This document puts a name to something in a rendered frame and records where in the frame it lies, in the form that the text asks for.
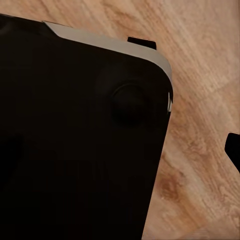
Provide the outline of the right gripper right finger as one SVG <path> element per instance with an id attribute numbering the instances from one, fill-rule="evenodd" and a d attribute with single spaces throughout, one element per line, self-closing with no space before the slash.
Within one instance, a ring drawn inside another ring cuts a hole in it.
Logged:
<path id="1" fill-rule="evenodd" d="M 228 134 L 225 152 L 240 172 L 240 135 L 234 133 Z"/>

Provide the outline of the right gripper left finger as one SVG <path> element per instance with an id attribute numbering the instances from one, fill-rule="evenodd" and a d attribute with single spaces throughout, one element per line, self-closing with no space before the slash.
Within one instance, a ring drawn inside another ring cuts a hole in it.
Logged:
<path id="1" fill-rule="evenodd" d="M 0 138 L 0 192 L 26 151 L 21 133 Z"/>

